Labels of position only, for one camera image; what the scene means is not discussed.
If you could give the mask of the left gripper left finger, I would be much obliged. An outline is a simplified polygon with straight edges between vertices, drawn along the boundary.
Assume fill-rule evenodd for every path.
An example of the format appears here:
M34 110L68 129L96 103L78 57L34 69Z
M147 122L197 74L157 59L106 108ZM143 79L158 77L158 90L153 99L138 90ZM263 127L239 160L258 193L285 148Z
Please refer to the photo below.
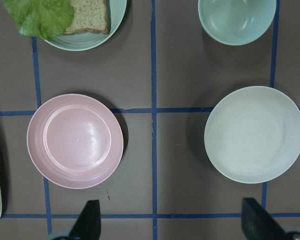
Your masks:
M70 230L69 238L99 238L101 236L101 211L99 200L88 200Z

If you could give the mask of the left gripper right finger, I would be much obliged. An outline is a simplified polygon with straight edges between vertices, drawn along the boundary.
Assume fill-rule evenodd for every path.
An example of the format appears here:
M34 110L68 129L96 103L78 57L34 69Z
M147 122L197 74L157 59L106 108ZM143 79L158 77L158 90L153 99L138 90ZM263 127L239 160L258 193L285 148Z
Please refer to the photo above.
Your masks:
M290 239L290 236L254 198L242 199L241 229L247 240Z

